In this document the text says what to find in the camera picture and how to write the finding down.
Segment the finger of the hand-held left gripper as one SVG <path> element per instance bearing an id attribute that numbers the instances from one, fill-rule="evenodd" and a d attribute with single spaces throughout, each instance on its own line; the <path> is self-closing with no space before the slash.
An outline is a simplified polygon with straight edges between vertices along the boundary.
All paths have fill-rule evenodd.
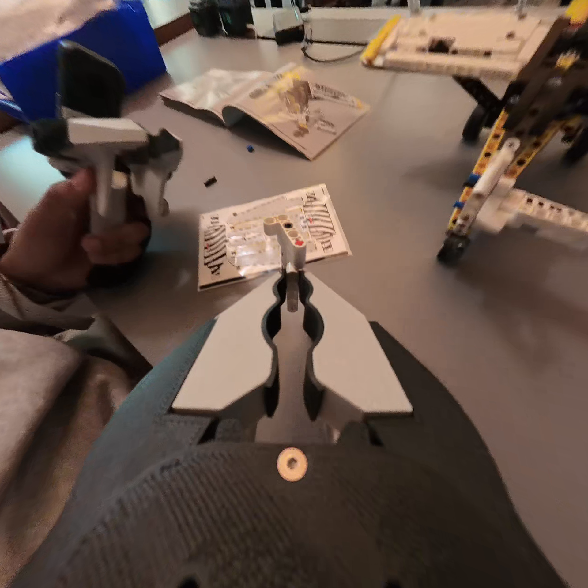
<path id="1" fill-rule="evenodd" d="M 134 195 L 143 199 L 148 217 L 165 217 L 165 189 L 183 157 L 181 140 L 167 129 L 148 135 L 148 143 L 130 153 L 130 180 Z"/>
<path id="2" fill-rule="evenodd" d="M 74 145 L 143 145 L 148 141 L 143 127 L 123 118 L 70 118 L 68 136 Z"/>

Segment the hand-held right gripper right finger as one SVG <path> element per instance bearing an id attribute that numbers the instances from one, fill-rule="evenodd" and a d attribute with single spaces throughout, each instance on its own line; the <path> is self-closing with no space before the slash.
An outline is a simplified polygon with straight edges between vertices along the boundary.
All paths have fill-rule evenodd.
<path id="1" fill-rule="evenodd" d="M 351 422 L 413 414 L 365 315 L 309 272 L 299 275 L 306 356 L 303 400 L 311 421 L 341 432 Z"/>

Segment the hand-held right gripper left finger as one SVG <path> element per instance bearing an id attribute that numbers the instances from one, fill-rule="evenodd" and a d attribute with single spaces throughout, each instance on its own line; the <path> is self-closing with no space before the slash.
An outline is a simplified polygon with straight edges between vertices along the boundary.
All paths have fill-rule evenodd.
<path id="1" fill-rule="evenodd" d="M 220 313 L 171 409 L 207 417 L 272 417 L 279 399 L 277 349 L 282 277 L 272 276 Z"/>

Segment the white lego fin piece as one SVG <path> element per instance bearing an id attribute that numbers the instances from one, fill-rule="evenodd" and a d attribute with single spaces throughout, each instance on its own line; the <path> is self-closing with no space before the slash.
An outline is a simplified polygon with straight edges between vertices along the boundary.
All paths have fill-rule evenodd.
<path id="1" fill-rule="evenodd" d="M 286 278 L 286 307 L 298 311 L 299 277 L 306 264 L 306 239 L 286 213 L 263 218 L 265 235 L 274 236 L 281 249 L 281 267 Z"/>

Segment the white yellow lego plane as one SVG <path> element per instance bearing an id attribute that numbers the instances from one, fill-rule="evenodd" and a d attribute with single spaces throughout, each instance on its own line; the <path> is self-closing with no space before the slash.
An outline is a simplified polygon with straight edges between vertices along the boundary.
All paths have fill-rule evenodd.
<path id="1" fill-rule="evenodd" d="M 587 213 L 515 188 L 534 157 L 561 134 L 565 164 L 587 155 L 587 1 L 556 18 L 512 9 L 391 18 L 360 60 L 368 67 L 451 77 L 476 107 L 462 140 L 489 135 L 453 205 L 437 260 L 454 265 L 473 231 L 525 228 L 538 238 L 587 250 Z"/>

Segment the person's left forearm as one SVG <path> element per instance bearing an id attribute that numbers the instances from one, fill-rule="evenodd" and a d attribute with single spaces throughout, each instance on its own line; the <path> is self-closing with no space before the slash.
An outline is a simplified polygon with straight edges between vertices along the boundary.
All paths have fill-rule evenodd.
<path id="1" fill-rule="evenodd" d="M 76 291 L 49 292 L 1 274 L 1 329 L 41 336 L 67 330 L 86 330 L 96 318 L 77 310 L 82 295 Z"/>

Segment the lego instruction booklet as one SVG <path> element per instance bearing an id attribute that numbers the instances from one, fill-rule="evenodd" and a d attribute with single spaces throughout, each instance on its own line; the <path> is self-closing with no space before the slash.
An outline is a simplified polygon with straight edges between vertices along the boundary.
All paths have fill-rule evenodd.
<path id="1" fill-rule="evenodd" d="M 159 96 L 168 107 L 213 116 L 226 128 L 251 119 L 307 160 L 315 160 L 370 110 L 294 63 L 275 72 L 210 69 Z"/>

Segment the person's left hand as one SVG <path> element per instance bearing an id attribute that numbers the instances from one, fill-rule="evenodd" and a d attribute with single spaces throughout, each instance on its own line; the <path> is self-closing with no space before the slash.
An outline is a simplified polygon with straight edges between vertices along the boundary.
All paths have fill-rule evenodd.
<path id="1" fill-rule="evenodd" d="M 42 292 L 80 292 L 89 288 L 94 268 L 140 259 L 151 237 L 141 204 L 136 204 L 130 222 L 92 235 L 90 204 L 95 189 L 92 169 L 51 186 L 11 237 L 1 256 L 2 275 Z"/>

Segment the plain blue storage bin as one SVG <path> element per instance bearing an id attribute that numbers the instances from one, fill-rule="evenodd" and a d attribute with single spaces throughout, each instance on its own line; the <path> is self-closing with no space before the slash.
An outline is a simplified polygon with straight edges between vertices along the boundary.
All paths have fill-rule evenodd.
<path id="1" fill-rule="evenodd" d="M 76 30 L 1 63 L 9 93 L 1 112 L 20 122 L 50 118 L 58 92 L 58 49 L 70 40 L 106 58 L 121 71 L 126 92 L 135 93 L 166 72 L 155 33 L 140 1 L 120 1 Z"/>

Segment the zebra striped sticker sheet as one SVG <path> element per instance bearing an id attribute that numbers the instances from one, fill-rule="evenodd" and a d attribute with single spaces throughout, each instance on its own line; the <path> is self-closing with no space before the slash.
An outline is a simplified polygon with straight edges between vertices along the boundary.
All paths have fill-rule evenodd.
<path id="1" fill-rule="evenodd" d="M 204 213 L 199 220 L 198 289 L 254 279 L 283 267 L 276 235 L 264 221 L 289 222 L 306 247 L 306 264 L 352 255 L 326 185 Z"/>

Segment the black electronic device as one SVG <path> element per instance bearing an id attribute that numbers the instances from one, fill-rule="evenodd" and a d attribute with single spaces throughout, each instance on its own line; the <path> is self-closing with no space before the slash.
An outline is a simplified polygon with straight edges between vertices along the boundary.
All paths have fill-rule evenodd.
<path id="1" fill-rule="evenodd" d="M 254 38 L 250 1 L 189 1 L 189 16 L 199 36 Z"/>

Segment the person's grey clothing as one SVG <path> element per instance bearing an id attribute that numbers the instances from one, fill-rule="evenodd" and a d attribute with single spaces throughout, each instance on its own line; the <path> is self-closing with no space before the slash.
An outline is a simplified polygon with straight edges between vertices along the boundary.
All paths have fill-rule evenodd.
<path id="1" fill-rule="evenodd" d="M 108 320 L 1 330 L 1 587 L 59 520 L 92 444 L 152 365 Z"/>

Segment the black power adapter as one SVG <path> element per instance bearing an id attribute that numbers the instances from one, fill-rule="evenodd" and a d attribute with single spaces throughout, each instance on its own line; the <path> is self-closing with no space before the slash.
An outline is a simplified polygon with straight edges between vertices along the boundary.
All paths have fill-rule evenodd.
<path id="1" fill-rule="evenodd" d="M 305 39 L 305 23 L 297 6 L 274 11 L 272 24 L 275 42 L 278 46 L 302 43 Z"/>

